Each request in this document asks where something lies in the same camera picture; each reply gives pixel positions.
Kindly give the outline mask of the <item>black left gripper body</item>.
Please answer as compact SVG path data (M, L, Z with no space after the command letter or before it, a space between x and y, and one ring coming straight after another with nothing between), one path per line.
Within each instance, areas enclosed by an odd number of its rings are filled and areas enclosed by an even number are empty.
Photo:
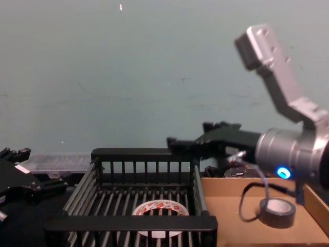
M25 167L1 159L1 206L17 200L35 202L41 183Z

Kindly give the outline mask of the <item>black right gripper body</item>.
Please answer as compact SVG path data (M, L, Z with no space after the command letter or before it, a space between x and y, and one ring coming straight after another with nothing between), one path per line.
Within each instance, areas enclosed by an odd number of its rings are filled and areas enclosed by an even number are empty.
M197 151L203 158L226 157L227 147L246 151L245 160L255 161L255 151L261 133L238 129L216 129L195 140Z

